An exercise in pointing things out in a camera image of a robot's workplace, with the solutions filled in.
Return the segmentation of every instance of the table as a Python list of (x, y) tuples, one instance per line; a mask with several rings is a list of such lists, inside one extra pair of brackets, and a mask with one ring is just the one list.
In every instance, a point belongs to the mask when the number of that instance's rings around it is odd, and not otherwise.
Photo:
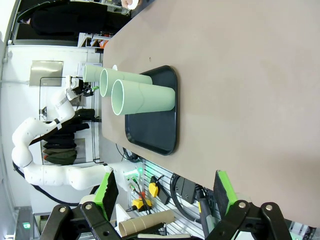
[(107, 139), (208, 188), (226, 170), (237, 193), (320, 227), (320, 2), (158, 0), (108, 43), (103, 65), (179, 78), (176, 151), (128, 142), (102, 99)]

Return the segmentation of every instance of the person's hand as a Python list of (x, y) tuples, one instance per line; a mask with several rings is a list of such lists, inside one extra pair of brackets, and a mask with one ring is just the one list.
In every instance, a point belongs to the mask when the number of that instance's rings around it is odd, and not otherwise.
[(132, 4), (132, 0), (121, 0), (122, 7), (128, 8), (128, 5)]

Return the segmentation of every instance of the green cup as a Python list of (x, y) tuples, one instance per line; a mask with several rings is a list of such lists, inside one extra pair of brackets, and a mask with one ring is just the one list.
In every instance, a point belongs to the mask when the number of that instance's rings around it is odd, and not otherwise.
[(176, 92), (170, 87), (116, 80), (111, 103), (115, 115), (170, 111), (176, 105)]
[(99, 83), (102, 97), (111, 97), (112, 87), (116, 80), (126, 80), (152, 85), (152, 79), (149, 76), (104, 68), (101, 72)]
[(88, 82), (99, 82), (100, 75), (104, 68), (101, 66), (84, 65), (83, 69), (83, 81)]

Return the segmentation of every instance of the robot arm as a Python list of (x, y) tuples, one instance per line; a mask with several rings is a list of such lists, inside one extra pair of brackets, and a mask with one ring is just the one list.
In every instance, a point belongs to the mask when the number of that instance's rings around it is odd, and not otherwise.
[[(38, 165), (33, 162), (33, 156), (29, 150), (30, 142), (38, 135), (47, 134), (55, 128), (60, 129), (62, 123), (73, 118), (75, 110), (69, 100), (75, 97), (77, 95), (72, 91), (71, 84), (68, 84), (67, 81), (66, 89), (57, 92), (51, 100), (58, 118), (46, 124), (36, 118), (29, 117), (13, 133), (12, 160), (19, 168), (23, 169), (24, 177), (28, 183), (48, 186), (71, 185), (77, 190), (84, 190), (99, 185), (105, 174), (113, 171), (110, 165), (102, 164), (81, 168), (75, 166)], [(133, 163), (129, 162), (125, 164), (124, 170), (132, 170), (135, 167)]]

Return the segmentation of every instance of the bolt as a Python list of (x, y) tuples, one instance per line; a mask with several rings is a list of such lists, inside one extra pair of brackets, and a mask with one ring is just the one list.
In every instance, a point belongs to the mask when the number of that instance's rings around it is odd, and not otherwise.
[(267, 206), (265, 206), (265, 209), (267, 209), (268, 211), (271, 211), (272, 210), (272, 206), (271, 205), (267, 205)]
[(91, 204), (85, 205), (85, 209), (90, 210), (92, 208)]
[(246, 207), (246, 204), (244, 202), (240, 202), (238, 206), (240, 208), (244, 209)]

